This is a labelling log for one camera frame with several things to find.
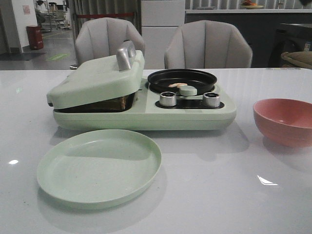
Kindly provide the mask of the right beige chair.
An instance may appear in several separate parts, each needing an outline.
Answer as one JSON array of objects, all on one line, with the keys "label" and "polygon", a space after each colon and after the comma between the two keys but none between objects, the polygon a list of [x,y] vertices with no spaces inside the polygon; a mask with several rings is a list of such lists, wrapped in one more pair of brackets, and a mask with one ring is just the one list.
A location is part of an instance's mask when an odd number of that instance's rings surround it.
[{"label": "right beige chair", "polygon": [[250,68],[253,51],[232,24],[200,20],[179,26],[165,54],[166,69]]}]

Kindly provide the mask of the right silver knob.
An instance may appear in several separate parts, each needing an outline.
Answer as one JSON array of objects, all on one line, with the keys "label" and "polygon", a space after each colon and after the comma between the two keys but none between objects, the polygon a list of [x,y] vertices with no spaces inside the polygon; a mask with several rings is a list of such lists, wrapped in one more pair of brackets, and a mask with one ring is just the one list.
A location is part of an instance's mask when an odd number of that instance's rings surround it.
[{"label": "right silver knob", "polygon": [[220,106],[220,96],[217,93],[206,92],[203,94],[202,104],[206,107],[216,108]]}]

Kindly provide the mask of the white refrigerator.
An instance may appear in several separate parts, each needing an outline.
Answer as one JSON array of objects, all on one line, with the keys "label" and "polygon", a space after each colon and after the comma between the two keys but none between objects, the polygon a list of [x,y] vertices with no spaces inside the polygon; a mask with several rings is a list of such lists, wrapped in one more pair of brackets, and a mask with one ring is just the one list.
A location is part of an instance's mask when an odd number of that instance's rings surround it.
[{"label": "white refrigerator", "polygon": [[163,69],[164,53],[175,30],[185,21],[183,0],[141,1],[141,30],[145,69]]}]

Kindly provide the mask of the grey curtain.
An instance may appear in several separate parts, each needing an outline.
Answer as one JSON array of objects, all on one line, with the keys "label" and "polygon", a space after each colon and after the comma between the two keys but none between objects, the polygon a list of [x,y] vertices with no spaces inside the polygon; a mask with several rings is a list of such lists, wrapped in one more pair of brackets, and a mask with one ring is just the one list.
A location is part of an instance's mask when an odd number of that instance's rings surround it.
[{"label": "grey curtain", "polygon": [[141,32],[141,1],[139,0],[68,0],[74,35],[82,25],[93,19],[77,19],[76,15],[119,14],[136,12],[134,17],[119,18],[130,21]]}]

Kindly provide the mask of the left silver knob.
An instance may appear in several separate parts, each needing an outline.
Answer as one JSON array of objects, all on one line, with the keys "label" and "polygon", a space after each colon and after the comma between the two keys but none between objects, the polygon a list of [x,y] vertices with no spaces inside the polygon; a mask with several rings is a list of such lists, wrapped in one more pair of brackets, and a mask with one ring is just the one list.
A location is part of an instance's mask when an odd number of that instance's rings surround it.
[{"label": "left silver knob", "polygon": [[159,104],[163,107],[176,106],[176,94],[174,92],[162,92],[159,96]]}]

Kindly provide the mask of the left beige chair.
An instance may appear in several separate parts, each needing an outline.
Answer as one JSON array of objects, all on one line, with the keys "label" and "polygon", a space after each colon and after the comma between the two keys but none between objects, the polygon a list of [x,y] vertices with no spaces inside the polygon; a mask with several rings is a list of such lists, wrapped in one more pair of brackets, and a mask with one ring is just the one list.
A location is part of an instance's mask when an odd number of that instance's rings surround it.
[{"label": "left beige chair", "polygon": [[137,50],[145,53],[143,37],[130,21],[99,18],[85,22],[75,41],[78,65],[115,55],[117,48],[125,40],[131,40]]}]

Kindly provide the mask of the olive cushion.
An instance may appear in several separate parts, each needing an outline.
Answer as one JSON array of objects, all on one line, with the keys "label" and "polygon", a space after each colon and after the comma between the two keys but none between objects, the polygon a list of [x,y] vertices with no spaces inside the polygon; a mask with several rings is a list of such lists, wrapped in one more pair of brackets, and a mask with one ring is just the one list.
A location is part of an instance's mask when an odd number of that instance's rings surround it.
[{"label": "olive cushion", "polygon": [[312,68],[312,51],[284,52],[281,54],[282,67]]}]

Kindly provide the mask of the red trash bin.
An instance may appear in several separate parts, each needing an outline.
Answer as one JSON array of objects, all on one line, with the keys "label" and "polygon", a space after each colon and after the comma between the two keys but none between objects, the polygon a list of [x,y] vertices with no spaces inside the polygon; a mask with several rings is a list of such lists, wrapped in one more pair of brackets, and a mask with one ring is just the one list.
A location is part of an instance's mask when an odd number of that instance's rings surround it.
[{"label": "red trash bin", "polygon": [[35,26],[35,25],[27,26],[26,31],[27,31],[30,49],[31,50],[42,49],[44,45],[43,45],[41,27]]}]

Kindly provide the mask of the bread slice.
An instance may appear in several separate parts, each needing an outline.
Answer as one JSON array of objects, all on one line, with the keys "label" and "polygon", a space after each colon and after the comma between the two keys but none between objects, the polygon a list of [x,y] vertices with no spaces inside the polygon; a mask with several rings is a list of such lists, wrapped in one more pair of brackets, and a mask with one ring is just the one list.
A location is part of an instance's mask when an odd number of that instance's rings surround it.
[{"label": "bread slice", "polygon": [[113,98],[107,100],[107,108],[108,110],[116,111],[116,112],[123,112],[129,110],[134,102],[135,94],[129,94],[122,97]]}]

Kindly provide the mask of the beige chair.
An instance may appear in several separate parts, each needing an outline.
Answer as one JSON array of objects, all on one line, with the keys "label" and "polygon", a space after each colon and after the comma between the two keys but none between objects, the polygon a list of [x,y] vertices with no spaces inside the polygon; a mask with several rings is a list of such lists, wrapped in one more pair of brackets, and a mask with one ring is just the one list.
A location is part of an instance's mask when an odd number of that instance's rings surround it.
[{"label": "beige chair", "polygon": [[165,54],[166,69],[250,68],[253,51],[232,24],[200,20],[179,26]]},{"label": "beige chair", "polygon": [[130,21],[99,18],[85,22],[75,41],[78,65],[115,55],[117,48],[125,40],[131,40],[137,50],[145,53],[143,37]]}]

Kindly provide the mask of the black round frying pan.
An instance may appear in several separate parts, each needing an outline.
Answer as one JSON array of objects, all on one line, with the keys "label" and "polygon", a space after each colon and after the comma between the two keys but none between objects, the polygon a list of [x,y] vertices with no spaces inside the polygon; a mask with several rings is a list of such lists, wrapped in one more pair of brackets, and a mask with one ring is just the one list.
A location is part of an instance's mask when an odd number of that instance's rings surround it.
[{"label": "black round frying pan", "polygon": [[165,69],[148,75],[150,90],[157,93],[178,92],[177,87],[169,87],[174,83],[186,83],[197,89],[196,95],[211,91],[217,82],[215,75],[194,69]]}]

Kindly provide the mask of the red barrier belt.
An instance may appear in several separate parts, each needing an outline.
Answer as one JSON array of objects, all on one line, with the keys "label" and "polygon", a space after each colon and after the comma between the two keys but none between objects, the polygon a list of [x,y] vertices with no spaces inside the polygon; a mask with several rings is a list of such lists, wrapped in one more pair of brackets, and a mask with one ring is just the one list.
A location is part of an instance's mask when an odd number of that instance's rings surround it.
[{"label": "red barrier belt", "polygon": [[92,14],[92,15],[76,15],[77,19],[99,19],[99,18],[126,18],[134,17],[136,12],[119,13],[119,14]]}]

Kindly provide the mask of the orange shrimp piece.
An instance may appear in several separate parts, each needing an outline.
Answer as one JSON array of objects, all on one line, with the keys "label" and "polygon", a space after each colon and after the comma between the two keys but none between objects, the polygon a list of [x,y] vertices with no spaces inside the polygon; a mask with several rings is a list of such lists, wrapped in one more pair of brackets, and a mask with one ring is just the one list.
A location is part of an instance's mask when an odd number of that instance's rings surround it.
[{"label": "orange shrimp piece", "polygon": [[179,82],[179,83],[170,84],[170,85],[168,85],[168,87],[171,87],[171,88],[174,88],[174,87],[180,88],[181,86],[187,86],[187,85],[188,85],[188,84],[186,84],[186,83],[181,83],[181,82]]}]

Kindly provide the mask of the pink bowl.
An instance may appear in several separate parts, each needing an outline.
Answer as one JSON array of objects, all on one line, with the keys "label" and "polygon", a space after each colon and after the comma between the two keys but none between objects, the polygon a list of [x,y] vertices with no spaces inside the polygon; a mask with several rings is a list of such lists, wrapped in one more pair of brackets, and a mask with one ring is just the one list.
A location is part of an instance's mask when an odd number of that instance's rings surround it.
[{"label": "pink bowl", "polygon": [[272,141],[289,147],[311,147],[312,104],[304,101],[269,98],[253,105],[259,131]]}]

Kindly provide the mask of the green breakfast maker lid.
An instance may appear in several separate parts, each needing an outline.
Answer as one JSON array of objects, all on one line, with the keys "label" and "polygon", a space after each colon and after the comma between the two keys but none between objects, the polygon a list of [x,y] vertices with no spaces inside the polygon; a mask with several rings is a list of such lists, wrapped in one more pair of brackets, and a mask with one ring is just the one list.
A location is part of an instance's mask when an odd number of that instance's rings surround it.
[{"label": "green breakfast maker lid", "polygon": [[47,93],[48,105],[60,110],[131,95],[140,88],[144,63],[143,52],[125,41],[115,55],[81,64]]}]

